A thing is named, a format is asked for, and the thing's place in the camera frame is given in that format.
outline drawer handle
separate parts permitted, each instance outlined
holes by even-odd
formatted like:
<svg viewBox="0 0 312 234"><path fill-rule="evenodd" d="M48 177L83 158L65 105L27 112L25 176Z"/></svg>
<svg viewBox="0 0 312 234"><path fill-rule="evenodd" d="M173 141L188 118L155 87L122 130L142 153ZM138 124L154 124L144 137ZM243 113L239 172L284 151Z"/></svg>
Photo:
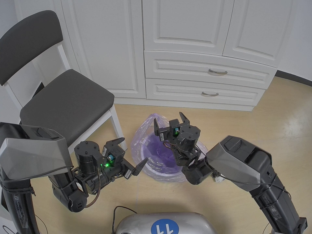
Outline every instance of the drawer handle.
<svg viewBox="0 0 312 234"><path fill-rule="evenodd" d="M210 69L210 68L209 68L209 72L215 73L215 74L220 74L220 75L226 75L226 74L227 74L227 71L224 71L224 72L217 72L217 71L213 71L213 70Z"/></svg>
<svg viewBox="0 0 312 234"><path fill-rule="evenodd" d="M211 94L206 94L205 92L202 92L202 95L203 95L203 96L218 96L219 93L216 93L215 95L211 95Z"/></svg>

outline drawer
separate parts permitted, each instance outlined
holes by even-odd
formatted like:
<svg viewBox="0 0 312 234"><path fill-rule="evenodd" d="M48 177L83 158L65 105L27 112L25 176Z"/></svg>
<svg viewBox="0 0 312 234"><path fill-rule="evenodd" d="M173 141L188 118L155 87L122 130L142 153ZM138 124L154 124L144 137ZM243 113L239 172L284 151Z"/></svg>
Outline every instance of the drawer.
<svg viewBox="0 0 312 234"><path fill-rule="evenodd" d="M213 82L146 79L146 98L255 106L265 89Z"/></svg>
<svg viewBox="0 0 312 234"><path fill-rule="evenodd" d="M146 78L205 81L262 89L268 88L277 70L231 57L175 51L144 51L144 61Z"/></svg>

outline crumpled trash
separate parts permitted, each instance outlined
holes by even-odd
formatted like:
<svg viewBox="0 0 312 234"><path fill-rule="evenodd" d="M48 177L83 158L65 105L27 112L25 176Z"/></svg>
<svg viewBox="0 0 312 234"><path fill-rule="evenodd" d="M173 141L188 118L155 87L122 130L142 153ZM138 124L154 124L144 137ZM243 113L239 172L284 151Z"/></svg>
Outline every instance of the crumpled trash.
<svg viewBox="0 0 312 234"><path fill-rule="evenodd" d="M132 158L135 164L138 164L147 157L148 161L143 171L155 180L184 182L186 177L182 173L182 167L176 165L172 151L166 148L154 133L155 118L160 128L169 126L169 120L166 117L151 114L138 128L132 139ZM197 142L197 146L204 154L208 152L200 141Z"/></svg>

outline floor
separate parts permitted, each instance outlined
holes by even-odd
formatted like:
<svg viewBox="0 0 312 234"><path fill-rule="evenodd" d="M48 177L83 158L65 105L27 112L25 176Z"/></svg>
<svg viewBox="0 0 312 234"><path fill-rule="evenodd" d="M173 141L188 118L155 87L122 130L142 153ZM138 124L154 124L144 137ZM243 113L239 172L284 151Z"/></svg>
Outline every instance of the floor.
<svg viewBox="0 0 312 234"><path fill-rule="evenodd" d="M200 141L208 149L227 135L242 137L272 154L273 168L291 193L300 216L312 225L312 87L275 77L252 112L115 105L128 146L141 123L151 113L168 119L182 111L201 129ZM103 124L88 140L102 147L114 139L110 122ZM132 164L128 149L125 158ZM261 234L268 221L248 192L230 181L215 183L211 178L200 185L163 183L146 174L124 178L101 190L98 201L80 213L69 212L53 196L47 177L32 180L36 214L46 223L49 234L111 234L113 209L130 207L139 213L191 211L201 213L219 234ZM130 212L119 209L116 223ZM39 228L45 233L43 224ZM270 233L268 226L264 233ZM312 233L310 226L305 234Z"/></svg>

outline white logo symbol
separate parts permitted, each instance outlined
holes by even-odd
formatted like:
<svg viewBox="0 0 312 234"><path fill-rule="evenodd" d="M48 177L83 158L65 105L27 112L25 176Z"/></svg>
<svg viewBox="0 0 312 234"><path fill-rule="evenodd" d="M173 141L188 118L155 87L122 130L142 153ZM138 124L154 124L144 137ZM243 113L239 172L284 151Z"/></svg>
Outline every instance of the white logo symbol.
<svg viewBox="0 0 312 234"><path fill-rule="evenodd" d="M159 225L156 225L156 228L157 228L157 234L164 234L163 232L160 232ZM169 229L169 224L166 224L166 229L167 229L167 234L171 234L172 232L174 232L173 230L171 231Z"/></svg>

